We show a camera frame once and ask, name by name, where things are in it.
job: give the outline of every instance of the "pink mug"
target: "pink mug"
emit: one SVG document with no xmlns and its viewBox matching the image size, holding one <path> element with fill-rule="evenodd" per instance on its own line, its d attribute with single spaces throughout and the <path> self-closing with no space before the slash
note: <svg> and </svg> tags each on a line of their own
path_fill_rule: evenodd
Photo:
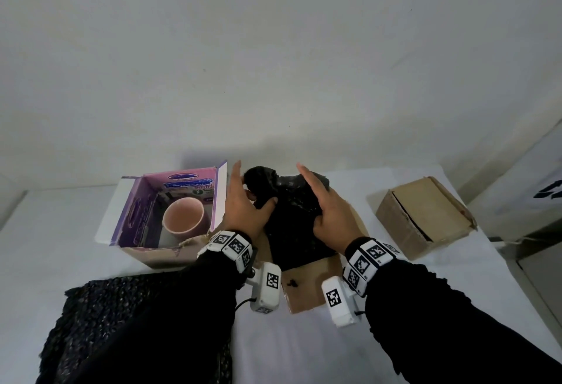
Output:
<svg viewBox="0 0 562 384">
<path fill-rule="evenodd" d="M 210 220 L 203 203 L 194 197 L 182 197 L 164 211 L 162 225 L 179 241 L 203 235 L 209 229 Z"/>
</svg>

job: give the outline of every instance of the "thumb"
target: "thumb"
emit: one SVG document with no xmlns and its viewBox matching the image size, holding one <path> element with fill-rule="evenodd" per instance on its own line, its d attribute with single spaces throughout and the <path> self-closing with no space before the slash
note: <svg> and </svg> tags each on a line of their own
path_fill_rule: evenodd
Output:
<svg viewBox="0 0 562 384">
<path fill-rule="evenodd" d="M 277 198 L 274 196 L 270 198 L 269 201 L 267 201 L 265 205 L 260 208 L 260 211 L 262 211 L 261 213 L 264 216 L 266 222 L 269 220 L 269 217 L 271 216 L 271 213 L 275 209 L 276 205 L 277 205 Z"/>
<path fill-rule="evenodd" d="M 318 239 L 321 239 L 320 235 L 322 233 L 322 223 L 323 223 L 323 217 L 316 216 L 316 218 L 314 219 L 313 233 L 314 236 L 316 236 Z"/>
</svg>

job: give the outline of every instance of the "closed cardboard box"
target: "closed cardboard box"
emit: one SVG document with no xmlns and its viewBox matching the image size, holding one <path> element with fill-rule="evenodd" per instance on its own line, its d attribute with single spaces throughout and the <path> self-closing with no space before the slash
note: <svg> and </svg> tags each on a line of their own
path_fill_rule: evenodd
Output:
<svg viewBox="0 0 562 384">
<path fill-rule="evenodd" d="M 467 236 L 476 220 L 435 177 L 390 189 L 376 217 L 409 260 Z"/>
</svg>

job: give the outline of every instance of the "white tablecloth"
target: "white tablecloth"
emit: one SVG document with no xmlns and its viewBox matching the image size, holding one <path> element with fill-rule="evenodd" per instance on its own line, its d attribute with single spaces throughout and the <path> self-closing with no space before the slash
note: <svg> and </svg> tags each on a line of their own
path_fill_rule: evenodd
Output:
<svg viewBox="0 0 562 384">
<path fill-rule="evenodd" d="M 370 234 L 380 239 L 388 239 L 388 234 L 367 200 L 376 208 L 386 189 L 425 175 L 437 177 L 455 194 L 440 167 L 327 173 Z M 0 232 L 2 382 L 37 378 L 38 354 L 60 316 L 66 289 L 92 279 L 151 272 L 127 254 L 93 241 L 113 190 L 105 186 L 31 192 Z M 478 308 L 562 361 L 562 350 L 482 232 L 472 232 L 420 262 L 464 291 Z M 238 301 L 250 292 L 244 287 Z M 335 328 L 325 306 L 290 315 L 282 300 L 277 311 L 261 315 L 244 305 L 234 325 L 235 381 L 404 382 L 368 328 L 365 321 Z"/>
</svg>

